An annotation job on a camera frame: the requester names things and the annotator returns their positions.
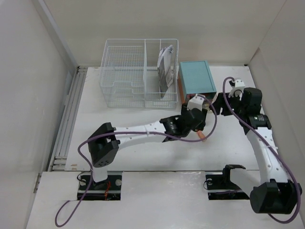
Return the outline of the clear drawer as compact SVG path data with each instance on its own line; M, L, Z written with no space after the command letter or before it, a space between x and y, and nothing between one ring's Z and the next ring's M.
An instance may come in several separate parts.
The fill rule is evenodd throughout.
M203 109L202 109L201 111L206 111L207 113L210 113L210 114L213 113L213 110L212 110L212 108L210 108L210 105L211 105L214 101L215 101L215 99L212 99L212 100L211 100L211 99L208 99L208 98L205 96L205 102L204 102L204 104L203 104Z

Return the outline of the teal drawer box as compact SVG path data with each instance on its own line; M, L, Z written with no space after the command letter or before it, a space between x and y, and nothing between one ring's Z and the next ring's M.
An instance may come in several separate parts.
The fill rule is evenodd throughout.
M213 99L217 92L208 61L180 62L178 78L184 98L203 94Z

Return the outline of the grey setup guide booklet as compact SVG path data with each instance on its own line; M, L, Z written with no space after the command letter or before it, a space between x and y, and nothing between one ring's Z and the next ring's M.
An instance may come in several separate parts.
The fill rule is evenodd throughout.
M164 98L170 81L170 67L171 67L171 57L172 52L169 50L164 50L157 62L158 76L159 76L159 88L160 88L160 98Z

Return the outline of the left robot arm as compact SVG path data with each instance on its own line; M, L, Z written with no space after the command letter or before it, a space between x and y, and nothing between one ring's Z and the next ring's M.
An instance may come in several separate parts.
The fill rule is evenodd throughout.
M206 116L206 109L189 109L183 104L179 115L146 125L115 128L110 122L102 124L88 138L88 150L92 159L91 185L96 189L105 187L108 178L105 167L114 161L119 150L145 143L182 140L191 131L202 131Z

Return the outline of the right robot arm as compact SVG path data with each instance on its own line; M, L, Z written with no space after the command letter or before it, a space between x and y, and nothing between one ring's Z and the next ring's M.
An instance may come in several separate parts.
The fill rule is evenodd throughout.
M226 165L221 183L227 188L237 185L249 197L255 213L288 215L299 210L302 188L278 155L270 120L261 113L262 97L259 89L246 87L219 93L213 104L218 114L238 119L260 172L260 181L256 181L243 166Z

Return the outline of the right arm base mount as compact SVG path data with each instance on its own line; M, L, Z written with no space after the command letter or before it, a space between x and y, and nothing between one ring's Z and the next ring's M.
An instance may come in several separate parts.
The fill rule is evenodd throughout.
M232 182L224 181L221 173L206 173L203 184L209 200L249 200L249 197Z

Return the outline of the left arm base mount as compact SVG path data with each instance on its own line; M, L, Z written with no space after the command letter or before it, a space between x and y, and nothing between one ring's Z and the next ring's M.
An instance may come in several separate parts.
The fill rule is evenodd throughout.
M89 186L85 192L89 181L89 172L81 172L77 176L79 182L77 191L77 200L80 200L85 193L83 200L87 201L119 201L121 200L122 188L122 172L110 172L106 180L101 182L94 182Z

